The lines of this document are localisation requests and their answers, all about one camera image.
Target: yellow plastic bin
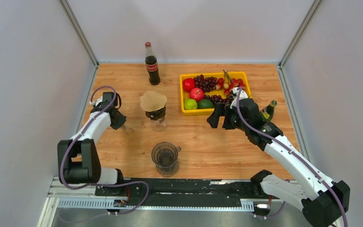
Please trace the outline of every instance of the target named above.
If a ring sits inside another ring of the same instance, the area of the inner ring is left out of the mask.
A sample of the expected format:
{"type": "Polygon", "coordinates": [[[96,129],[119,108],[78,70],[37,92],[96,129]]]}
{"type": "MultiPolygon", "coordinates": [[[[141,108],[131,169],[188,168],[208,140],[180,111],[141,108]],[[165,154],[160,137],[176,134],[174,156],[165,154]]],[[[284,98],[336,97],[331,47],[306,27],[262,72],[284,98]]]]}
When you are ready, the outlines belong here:
{"type": "MultiPolygon", "coordinates": [[[[184,100],[186,98],[190,98],[190,94],[186,91],[183,90],[183,80],[187,79],[187,78],[194,78],[196,76],[199,75],[204,75],[204,78],[207,77],[216,77],[216,78],[224,78],[224,73],[223,72],[215,72],[215,73],[196,73],[196,74],[182,74],[180,75],[180,103],[181,103],[181,111],[184,113],[184,115],[186,116],[195,116],[195,115],[211,115],[212,112],[214,111],[214,109],[197,109],[197,110],[185,110],[184,109],[184,100]]],[[[252,98],[251,96],[251,91],[250,91],[250,85],[248,84],[248,80],[247,80],[247,75],[245,74],[245,72],[236,72],[236,71],[230,71],[228,72],[230,78],[232,79],[242,79],[244,81],[244,84],[246,85],[246,88],[244,89],[244,91],[248,94],[248,96],[250,98],[252,98]]],[[[220,95],[222,98],[226,98],[224,95],[224,90],[213,90],[210,92],[206,92],[205,95],[220,95]]]]}

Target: coca-cola label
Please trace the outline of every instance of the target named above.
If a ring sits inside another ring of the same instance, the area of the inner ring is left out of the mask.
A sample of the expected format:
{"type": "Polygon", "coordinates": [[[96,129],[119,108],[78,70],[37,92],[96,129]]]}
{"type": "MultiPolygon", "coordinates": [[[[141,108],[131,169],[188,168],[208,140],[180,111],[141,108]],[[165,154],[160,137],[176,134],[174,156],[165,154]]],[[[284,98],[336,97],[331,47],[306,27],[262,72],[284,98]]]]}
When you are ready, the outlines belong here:
{"type": "Polygon", "coordinates": [[[155,63],[153,65],[146,64],[146,66],[147,66],[147,71],[148,72],[154,72],[154,71],[156,71],[158,69],[158,63],[155,63]]]}

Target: brown paper filter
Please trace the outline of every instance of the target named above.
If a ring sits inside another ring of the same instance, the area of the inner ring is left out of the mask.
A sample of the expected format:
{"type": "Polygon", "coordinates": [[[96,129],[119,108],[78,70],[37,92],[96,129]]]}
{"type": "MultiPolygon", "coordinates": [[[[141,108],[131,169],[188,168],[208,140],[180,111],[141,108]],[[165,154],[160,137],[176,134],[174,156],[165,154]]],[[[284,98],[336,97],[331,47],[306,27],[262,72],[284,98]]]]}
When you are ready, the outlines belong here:
{"type": "Polygon", "coordinates": [[[167,100],[166,96],[159,92],[146,91],[144,95],[140,97],[140,106],[144,111],[152,112],[162,109],[167,100]]]}

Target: bunch of red grapes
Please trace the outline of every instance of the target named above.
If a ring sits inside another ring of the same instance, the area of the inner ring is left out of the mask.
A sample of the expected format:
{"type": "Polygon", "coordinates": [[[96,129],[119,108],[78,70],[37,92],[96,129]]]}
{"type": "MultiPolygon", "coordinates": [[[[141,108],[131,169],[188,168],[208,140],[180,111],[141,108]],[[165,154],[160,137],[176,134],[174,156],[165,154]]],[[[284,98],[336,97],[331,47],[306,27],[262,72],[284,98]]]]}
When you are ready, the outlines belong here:
{"type": "Polygon", "coordinates": [[[231,104],[233,102],[233,96],[229,96],[227,98],[222,98],[219,95],[213,95],[213,96],[204,95],[204,99],[208,99],[214,105],[217,104],[217,103],[231,104]]]}
{"type": "Polygon", "coordinates": [[[208,77],[204,78],[204,75],[199,75],[194,78],[195,81],[195,87],[200,88],[204,92],[210,92],[215,90],[215,85],[217,82],[216,77],[208,77]]]}

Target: wooden tabletop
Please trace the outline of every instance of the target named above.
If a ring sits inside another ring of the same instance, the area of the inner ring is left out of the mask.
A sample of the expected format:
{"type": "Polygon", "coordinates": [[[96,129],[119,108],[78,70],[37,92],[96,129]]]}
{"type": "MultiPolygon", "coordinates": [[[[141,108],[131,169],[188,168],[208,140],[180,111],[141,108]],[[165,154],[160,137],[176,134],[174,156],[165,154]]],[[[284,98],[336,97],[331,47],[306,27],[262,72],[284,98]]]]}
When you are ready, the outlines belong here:
{"type": "MultiPolygon", "coordinates": [[[[181,111],[179,76],[190,73],[244,71],[247,74],[252,97],[263,108],[277,100],[272,120],[296,147],[292,123],[286,107],[277,70],[270,64],[160,64],[161,83],[152,86],[144,64],[101,64],[93,90],[100,86],[113,86],[121,95],[120,112],[127,116],[123,129],[106,129],[96,143],[101,165],[118,168],[124,177],[161,177],[151,160],[152,148],[160,142],[171,142],[181,147],[180,169],[172,178],[250,179],[262,169],[269,170],[282,179],[291,175],[271,156],[252,145],[244,132],[212,129],[206,122],[208,116],[185,116],[181,111]],[[168,128],[153,131],[150,120],[140,108],[140,96],[153,90],[167,96],[166,120],[168,128]]],[[[89,105],[84,123],[92,107],[89,105]]]]}

